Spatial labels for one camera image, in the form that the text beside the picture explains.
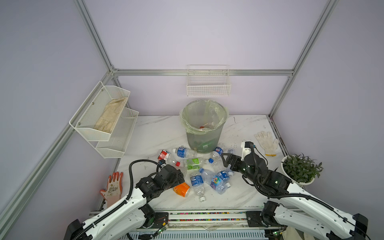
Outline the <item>orange label bottle yellow cap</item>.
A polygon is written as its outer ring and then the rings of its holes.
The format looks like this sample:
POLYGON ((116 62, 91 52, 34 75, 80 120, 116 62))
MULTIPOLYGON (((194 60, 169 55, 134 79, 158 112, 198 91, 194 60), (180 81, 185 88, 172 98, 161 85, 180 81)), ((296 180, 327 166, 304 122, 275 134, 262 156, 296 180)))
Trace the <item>orange label bottle yellow cap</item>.
POLYGON ((177 195, 186 198, 190 192, 190 186, 187 183, 182 183, 175 186, 173 190, 177 195))

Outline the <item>Pocari Sweat bottle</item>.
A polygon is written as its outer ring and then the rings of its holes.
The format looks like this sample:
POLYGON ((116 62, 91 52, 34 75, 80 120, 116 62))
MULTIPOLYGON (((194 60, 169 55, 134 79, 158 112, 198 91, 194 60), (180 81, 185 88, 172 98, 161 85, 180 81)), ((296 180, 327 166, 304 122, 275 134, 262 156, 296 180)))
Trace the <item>Pocari Sweat bottle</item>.
POLYGON ((200 202, 206 201, 204 180, 199 172, 193 172, 190 176, 192 188, 196 195, 199 197, 200 202))

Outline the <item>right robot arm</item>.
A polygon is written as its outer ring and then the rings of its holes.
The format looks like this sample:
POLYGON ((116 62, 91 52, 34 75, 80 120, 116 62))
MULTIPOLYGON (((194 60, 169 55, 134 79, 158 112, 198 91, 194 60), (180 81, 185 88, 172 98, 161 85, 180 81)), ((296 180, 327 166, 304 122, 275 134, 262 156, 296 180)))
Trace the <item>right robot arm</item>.
POLYGON ((243 157, 224 153, 225 167, 238 172, 268 201, 258 217, 264 227, 286 226, 319 240, 368 240, 368 219, 344 213, 311 195, 247 148, 243 157))

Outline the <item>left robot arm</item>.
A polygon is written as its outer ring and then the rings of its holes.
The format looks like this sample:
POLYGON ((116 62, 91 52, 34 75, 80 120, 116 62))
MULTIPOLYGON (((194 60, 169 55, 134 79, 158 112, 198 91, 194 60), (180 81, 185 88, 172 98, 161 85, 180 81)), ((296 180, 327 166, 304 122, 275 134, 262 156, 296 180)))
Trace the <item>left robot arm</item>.
POLYGON ((136 160, 129 165, 130 188, 111 207, 94 217, 80 222, 73 221, 68 225, 65 240, 118 240, 125 234, 138 229, 150 228, 156 222, 156 212, 149 202, 158 198, 163 192, 185 182, 181 170, 165 162, 136 160), (137 163, 152 163, 158 166, 157 171, 140 179, 133 180, 133 166, 137 163))

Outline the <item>clear bottle rainbow label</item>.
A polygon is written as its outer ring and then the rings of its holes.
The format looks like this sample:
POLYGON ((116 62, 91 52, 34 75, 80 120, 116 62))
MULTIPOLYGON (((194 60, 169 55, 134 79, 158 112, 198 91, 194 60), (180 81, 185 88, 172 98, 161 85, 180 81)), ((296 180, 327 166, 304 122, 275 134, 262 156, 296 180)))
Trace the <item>clear bottle rainbow label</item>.
POLYGON ((220 179, 217 173, 203 168, 200 168, 199 172, 203 177, 204 182, 207 183, 218 194, 222 195, 227 189, 229 189, 226 187, 223 180, 220 179))

